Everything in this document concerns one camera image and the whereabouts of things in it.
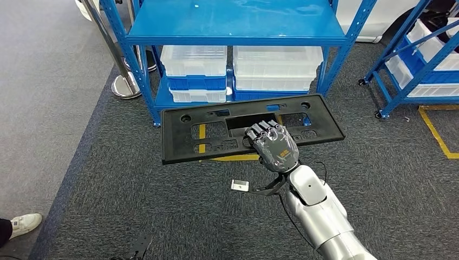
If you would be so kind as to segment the robot right hand grey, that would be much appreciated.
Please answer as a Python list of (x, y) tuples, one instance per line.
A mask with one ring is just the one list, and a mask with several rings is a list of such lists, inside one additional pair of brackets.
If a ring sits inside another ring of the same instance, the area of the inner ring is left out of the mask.
[(261, 121), (249, 127), (245, 134), (268, 170), (284, 173), (297, 166), (299, 150), (285, 126), (274, 120)]

